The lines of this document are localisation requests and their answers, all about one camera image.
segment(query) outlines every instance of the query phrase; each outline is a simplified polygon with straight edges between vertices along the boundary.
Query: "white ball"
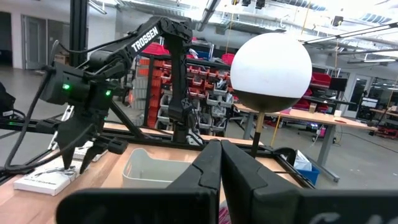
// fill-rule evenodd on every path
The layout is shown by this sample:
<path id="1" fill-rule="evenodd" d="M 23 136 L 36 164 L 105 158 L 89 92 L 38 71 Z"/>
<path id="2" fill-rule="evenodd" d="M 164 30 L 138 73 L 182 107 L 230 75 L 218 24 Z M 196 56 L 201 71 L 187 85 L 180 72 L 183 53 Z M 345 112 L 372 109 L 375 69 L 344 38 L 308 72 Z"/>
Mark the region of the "white ball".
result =
<path id="1" fill-rule="evenodd" d="M 312 64 L 305 47 L 286 34 L 262 34 L 247 41 L 231 66 L 232 87 L 254 110 L 276 112 L 296 104 L 307 90 Z"/>

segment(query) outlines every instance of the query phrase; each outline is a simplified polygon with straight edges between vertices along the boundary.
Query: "blue bin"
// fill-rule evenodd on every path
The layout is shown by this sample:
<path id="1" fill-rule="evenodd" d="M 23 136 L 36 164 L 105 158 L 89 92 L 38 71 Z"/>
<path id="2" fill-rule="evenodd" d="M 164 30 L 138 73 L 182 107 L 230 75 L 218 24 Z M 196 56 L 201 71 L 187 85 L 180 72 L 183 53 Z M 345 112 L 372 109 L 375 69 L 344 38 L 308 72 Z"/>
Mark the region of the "blue bin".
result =
<path id="1" fill-rule="evenodd" d="M 312 165 L 312 171 L 300 170 L 300 169 L 297 169 L 297 171 L 301 173 L 304 177 L 306 177 L 308 180 L 311 180 L 313 185 L 317 183 L 318 175 L 320 172 L 317 168 L 315 168 L 314 165 Z"/>

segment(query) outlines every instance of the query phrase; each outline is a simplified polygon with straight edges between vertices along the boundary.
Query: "desk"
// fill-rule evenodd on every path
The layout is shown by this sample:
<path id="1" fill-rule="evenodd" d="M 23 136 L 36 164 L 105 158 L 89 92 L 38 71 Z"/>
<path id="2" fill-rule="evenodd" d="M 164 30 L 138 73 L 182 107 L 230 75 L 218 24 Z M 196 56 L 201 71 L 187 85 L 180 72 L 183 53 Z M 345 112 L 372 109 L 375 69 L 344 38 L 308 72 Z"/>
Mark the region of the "desk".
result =
<path id="1" fill-rule="evenodd" d="M 376 113 L 384 113 L 385 112 L 385 110 L 377 110 L 377 109 L 373 109 L 373 108 L 370 108 L 370 111 L 373 111 L 373 112 L 376 112 Z M 398 114 L 391 113 L 391 112 L 387 112 L 386 115 L 391 115 L 391 116 L 398 117 Z"/>
<path id="2" fill-rule="evenodd" d="M 17 175 L 0 186 L 0 223 L 55 223 L 55 209 L 59 202 L 72 192 L 84 188 L 120 188 L 123 184 L 122 172 L 133 149 L 142 147 L 152 158 L 171 159 L 192 162 L 200 153 L 198 151 L 172 149 L 157 146 L 130 144 L 124 154 L 105 154 L 98 162 L 90 164 L 90 168 L 67 188 L 56 196 L 44 195 L 22 190 L 14 190 L 12 183 L 21 177 Z M 277 161 L 269 158 L 257 158 L 273 171 L 285 171 Z M 290 174 L 279 174 L 289 182 L 298 185 Z M 220 202 L 225 199 L 224 191 L 220 192 Z"/>
<path id="3" fill-rule="evenodd" d="M 249 139 L 250 132 L 253 128 L 254 115 L 258 112 L 254 111 L 250 108 L 247 108 L 247 107 L 243 106 L 242 104 L 236 103 L 236 104 L 234 104 L 234 106 L 238 110 L 250 113 L 248 122 L 246 123 L 244 134 L 243 134 L 244 139 Z M 325 164 L 326 164 L 326 160 L 329 155 L 330 146 L 332 145 L 332 142 L 333 142 L 333 137 L 335 135 L 336 125 L 377 131 L 377 128 L 369 127 L 365 124 L 362 124 L 362 123 L 359 123 L 356 121 L 352 121 L 350 119 L 342 118 L 342 117 L 335 118 L 331 114 L 309 113 L 308 111 L 291 109 L 289 114 L 276 112 L 276 113 L 266 113 L 266 115 L 268 115 L 268 116 L 279 116 L 280 115 L 280 117 L 282 117 L 282 118 L 290 118 L 290 119 L 297 119 L 297 120 L 302 120 L 302 121 L 312 121 L 312 122 L 316 122 L 316 123 L 320 123 L 320 124 L 327 124 L 328 128 L 326 129 L 325 138 L 323 140 L 323 144 L 320 149 L 317 161 L 315 162 L 315 161 L 311 160 L 311 158 L 308 158 L 308 159 L 311 160 L 311 162 L 313 164 L 315 164 L 318 168 L 320 168 L 322 171 L 324 171 L 327 174 L 329 174 L 330 176 L 332 176 L 333 180 L 335 182 L 338 182 L 340 178 L 336 174 L 334 174 L 332 171 L 327 170 L 325 168 Z"/>

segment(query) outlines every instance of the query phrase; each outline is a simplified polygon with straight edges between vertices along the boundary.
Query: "window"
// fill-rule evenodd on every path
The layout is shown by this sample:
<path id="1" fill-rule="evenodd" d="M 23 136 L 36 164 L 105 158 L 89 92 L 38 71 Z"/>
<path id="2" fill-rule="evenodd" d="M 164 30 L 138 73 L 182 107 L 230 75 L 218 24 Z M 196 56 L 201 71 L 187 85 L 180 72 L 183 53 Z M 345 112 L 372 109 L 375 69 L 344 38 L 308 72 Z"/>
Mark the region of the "window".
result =
<path id="1" fill-rule="evenodd" d="M 370 98 L 379 100 L 377 105 L 379 109 L 387 108 L 387 103 L 390 100 L 390 96 L 391 102 L 389 103 L 388 107 L 396 106 L 398 105 L 398 85 L 394 80 L 375 78 L 368 96 Z"/>

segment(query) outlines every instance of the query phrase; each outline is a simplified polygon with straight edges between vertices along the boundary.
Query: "monitor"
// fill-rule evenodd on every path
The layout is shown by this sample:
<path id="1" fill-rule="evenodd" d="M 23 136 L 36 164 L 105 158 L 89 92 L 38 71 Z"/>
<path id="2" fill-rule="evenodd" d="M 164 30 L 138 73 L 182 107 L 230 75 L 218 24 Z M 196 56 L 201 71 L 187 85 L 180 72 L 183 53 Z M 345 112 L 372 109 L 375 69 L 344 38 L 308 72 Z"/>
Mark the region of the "monitor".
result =
<path id="1" fill-rule="evenodd" d="M 364 98 L 362 98 L 361 106 L 376 108 L 378 102 L 379 102 L 379 100 L 377 100 L 377 99 L 364 97 Z"/>
<path id="2" fill-rule="evenodd" d="M 346 78 L 331 78 L 329 90 L 345 91 L 347 86 Z"/>

